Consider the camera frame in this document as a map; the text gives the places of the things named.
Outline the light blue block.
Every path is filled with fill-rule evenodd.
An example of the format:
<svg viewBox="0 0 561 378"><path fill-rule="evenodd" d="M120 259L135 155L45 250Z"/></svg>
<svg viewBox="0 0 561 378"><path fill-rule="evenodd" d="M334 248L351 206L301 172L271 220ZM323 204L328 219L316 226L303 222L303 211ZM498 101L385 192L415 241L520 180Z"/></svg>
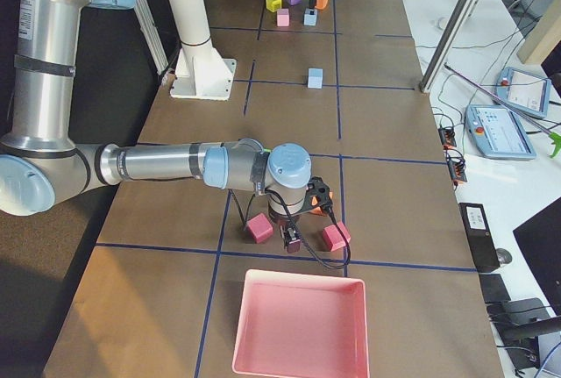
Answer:
<svg viewBox="0 0 561 378"><path fill-rule="evenodd" d="M303 24L306 26L316 26L317 23L317 15L313 16L309 14L309 8L304 11L303 15Z"/></svg>
<svg viewBox="0 0 561 378"><path fill-rule="evenodd" d="M307 87L309 89L321 89L323 87L323 70L321 68L308 69Z"/></svg>

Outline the crimson foam block near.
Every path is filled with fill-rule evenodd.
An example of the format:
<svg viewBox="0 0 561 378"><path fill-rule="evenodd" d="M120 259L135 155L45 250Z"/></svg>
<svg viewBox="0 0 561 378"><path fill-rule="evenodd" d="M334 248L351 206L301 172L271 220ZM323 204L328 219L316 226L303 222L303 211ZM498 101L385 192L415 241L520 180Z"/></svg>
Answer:
<svg viewBox="0 0 561 378"><path fill-rule="evenodd" d="M264 213L260 213L251 218L246 229L256 244L260 244L273 236L273 226Z"/></svg>

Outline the crimson foam block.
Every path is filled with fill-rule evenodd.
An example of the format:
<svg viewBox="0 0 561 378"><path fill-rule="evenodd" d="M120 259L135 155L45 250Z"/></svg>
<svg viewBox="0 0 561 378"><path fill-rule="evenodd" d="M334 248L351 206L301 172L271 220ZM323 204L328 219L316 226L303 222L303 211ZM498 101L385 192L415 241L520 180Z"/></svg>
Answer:
<svg viewBox="0 0 561 378"><path fill-rule="evenodd" d="M346 247L346 243L350 243L352 239L345 224L341 221L325 227L322 231L322 237L329 252Z"/></svg>
<svg viewBox="0 0 561 378"><path fill-rule="evenodd" d="M273 236L273 226L264 213L260 213L251 218L246 229L256 244L260 244Z"/></svg>

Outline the pink foam block left side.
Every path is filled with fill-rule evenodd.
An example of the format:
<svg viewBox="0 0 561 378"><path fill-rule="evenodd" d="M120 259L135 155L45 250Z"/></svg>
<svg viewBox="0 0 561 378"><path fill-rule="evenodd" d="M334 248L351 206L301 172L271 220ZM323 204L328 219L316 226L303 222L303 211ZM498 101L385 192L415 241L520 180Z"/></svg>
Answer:
<svg viewBox="0 0 561 378"><path fill-rule="evenodd" d="M289 9L281 8L276 11L276 25L278 27L288 27L290 25Z"/></svg>

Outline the orange foam block right side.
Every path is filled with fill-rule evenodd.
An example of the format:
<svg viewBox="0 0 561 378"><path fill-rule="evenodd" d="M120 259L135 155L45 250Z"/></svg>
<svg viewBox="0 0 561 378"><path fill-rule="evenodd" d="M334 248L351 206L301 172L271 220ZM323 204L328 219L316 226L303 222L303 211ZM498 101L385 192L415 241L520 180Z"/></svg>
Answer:
<svg viewBox="0 0 561 378"><path fill-rule="evenodd" d="M329 214L329 210L332 208L333 205L332 197L333 197L333 192L330 191L328 199L325 202L320 203L318 197L313 196L311 202L314 205L314 208L309 213L312 215L326 217Z"/></svg>

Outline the yellow foam block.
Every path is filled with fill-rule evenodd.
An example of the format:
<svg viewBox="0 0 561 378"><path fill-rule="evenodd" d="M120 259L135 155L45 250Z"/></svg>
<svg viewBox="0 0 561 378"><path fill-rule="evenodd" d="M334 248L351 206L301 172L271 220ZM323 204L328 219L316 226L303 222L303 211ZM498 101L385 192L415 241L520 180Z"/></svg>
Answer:
<svg viewBox="0 0 561 378"><path fill-rule="evenodd" d="M282 8L282 0L265 0L266 9L272 13Z"/></svg>

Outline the crimson foam block far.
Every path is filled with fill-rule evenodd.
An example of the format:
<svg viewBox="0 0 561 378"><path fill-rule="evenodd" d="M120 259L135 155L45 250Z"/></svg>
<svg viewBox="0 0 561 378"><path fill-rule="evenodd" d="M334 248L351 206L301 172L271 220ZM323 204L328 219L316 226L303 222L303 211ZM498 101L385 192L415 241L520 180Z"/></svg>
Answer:
<svg viewBox="0 0 561 378"><path fill-rule="evenodd" d="M345 224L341 221L325 227L322 231L322 237L329 252L346 247L346 243L350 243L352 239Z"/></svg>

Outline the red plastic bin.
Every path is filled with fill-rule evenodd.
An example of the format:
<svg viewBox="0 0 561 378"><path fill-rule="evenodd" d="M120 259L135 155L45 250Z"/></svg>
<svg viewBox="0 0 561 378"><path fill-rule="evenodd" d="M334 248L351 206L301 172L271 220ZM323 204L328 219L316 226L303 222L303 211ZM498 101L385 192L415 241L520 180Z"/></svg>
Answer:
<svg viewBox="0 0 561 378"><path fill-rule="evenodd" d="M250 269L232 370L266 377L367 377L360 279Z"/></svg>

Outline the black power strip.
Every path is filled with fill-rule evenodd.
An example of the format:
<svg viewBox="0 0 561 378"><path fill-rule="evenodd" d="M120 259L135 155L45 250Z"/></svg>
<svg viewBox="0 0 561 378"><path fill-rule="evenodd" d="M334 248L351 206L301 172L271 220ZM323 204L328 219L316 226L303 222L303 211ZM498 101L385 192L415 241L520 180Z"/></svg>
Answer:
<svg viewBox="0 0 561 378"><path fill-rule="evenodd" d="M443 146L444 158L449 170L451 182L454 189L456 189L458 185L467 183L465 157L457 149L455 130L451 126L439 127L437 131Z"/></svg>

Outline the black box with label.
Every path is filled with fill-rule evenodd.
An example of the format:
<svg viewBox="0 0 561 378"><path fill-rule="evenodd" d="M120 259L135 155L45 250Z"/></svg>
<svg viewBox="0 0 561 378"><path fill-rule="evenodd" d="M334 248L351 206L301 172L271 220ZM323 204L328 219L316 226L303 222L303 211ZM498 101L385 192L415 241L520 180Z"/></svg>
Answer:
<svg viewBox="0 0 561 378"><path fill-rule="evenodd" d="M493 272L500 267L500 263L483 205L459 203L458 207L477 271L480 273Z"/></svg>

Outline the teach pendant near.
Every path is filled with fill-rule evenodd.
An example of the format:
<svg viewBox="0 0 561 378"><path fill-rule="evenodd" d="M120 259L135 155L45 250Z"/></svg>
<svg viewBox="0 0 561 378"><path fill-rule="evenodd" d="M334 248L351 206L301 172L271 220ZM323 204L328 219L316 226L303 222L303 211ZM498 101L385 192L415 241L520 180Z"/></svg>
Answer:
<svg viewBox="0 0 561 378"><path fill-rule="evenodd" d="M468 135L479 152L494 160L534 160L536 151L519 118L499 105L465 108Z"/></svg>

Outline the teach pendant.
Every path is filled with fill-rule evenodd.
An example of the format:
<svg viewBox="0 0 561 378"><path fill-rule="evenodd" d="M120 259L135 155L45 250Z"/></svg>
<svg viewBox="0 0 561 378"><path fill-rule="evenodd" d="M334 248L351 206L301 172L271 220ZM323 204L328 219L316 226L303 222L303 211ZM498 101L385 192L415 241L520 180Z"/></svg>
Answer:
<svg viewBox="0 0 561 378"><path fill-rule="evenodd" d="M548 114L552 83L549 78L507 67L499 74L496 96L527 113L544 119Z"/></svg>
<svg viewBox="0 0 561 378"><path fill-rule="evenodd" d="M536 151L519 118L499 105L465 108L468 135L479 152L494 160L534 160Z"/></svg>

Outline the wooden board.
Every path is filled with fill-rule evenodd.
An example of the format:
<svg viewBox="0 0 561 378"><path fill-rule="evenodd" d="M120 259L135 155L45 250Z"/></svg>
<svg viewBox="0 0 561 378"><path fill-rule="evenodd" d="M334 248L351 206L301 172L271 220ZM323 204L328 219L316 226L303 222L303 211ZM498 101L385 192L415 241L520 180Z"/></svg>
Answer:
<svg viewBox="0 0 561 378"><path fill-rule="evenodd" d="M529 65L541 65L560 41L560 0L553 0L517 52Z"/></svg>

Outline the teach pendant far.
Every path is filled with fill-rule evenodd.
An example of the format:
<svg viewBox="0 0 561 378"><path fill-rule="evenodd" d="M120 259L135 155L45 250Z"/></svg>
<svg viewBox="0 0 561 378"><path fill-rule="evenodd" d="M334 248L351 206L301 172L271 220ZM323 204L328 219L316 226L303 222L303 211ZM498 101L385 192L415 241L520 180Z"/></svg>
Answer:
<svg viewBox="0 0 561 378"><path fill-rule="evenodd" d="M549 78L507 67L499 74L496 96L527 113L544 119L548 114L552 83Z"/></svg>

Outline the dark monitor screen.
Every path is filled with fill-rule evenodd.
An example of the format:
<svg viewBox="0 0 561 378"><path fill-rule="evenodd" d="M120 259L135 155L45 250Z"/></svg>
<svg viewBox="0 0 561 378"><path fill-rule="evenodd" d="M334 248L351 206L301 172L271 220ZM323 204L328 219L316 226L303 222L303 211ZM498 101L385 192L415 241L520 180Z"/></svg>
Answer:
<svg viewBox="0 0 561 378"><path fill-rule="evenodd" d="M552 203L539 211L514 235L547 301L560 314L560 205Z"/></svg>

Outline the reacher grabber stick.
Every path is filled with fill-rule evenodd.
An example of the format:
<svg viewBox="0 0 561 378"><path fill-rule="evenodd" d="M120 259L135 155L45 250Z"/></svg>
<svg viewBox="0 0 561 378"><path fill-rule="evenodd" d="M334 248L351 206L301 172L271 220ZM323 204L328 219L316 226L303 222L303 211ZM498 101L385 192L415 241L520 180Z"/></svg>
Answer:
<svg viewBox="0 0 561 378"><path fill-rule="evenodd" d="M501 100L500 98L498 98L494 93L488 91L487 89L484 89L482 86L478 85L476 82L470 80L468 77L462 75L461 73L459 73L456 69L450 67L448 64L444 64L444 67L448 70L450 70L454 75L459 76L461 79L463 79L464 81L466 81L468 84L470 84L471 86L473 86L477 91L483 92L485 93L487 96L489 96L495 103L502 105L503 107L507 108L508 110L510 110L511 112L515 113L516 115L518 115L519 117L525 119L528 123L530 123L531 125L533 125L537 130L539 130L540 132L544 133L549 139L551 139L551 144L554 146L554 150L552 152L552 154L550 155L550 157L553 159L557 156L557 154L560 151L560 147L561 147L561 137L559 134L557 134L556 132L546 128L545 126L539 124L535 119L533 119L530 115L527 115L526 113L524 113L523 111L521 111L520 109L514 107L514 105L505 102L503 100Z"/></svg>

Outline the aluminium frame post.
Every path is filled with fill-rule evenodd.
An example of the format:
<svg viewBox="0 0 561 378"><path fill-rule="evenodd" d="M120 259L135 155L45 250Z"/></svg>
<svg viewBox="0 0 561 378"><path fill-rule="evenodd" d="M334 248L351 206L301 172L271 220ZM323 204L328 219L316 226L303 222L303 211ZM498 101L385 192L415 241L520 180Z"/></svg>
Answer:
<svg viewBox="0 0 561 378"><path fill-rule="evenodd" d="M422 93L429 93L437 74L444 66L448 53L450 52L453 42L458 36L459 30L464 22L471 14L478 0L458 0L448 23L444 28L441 39L439 40L435 52L433 53L429 65L419 84Z"/></svg>

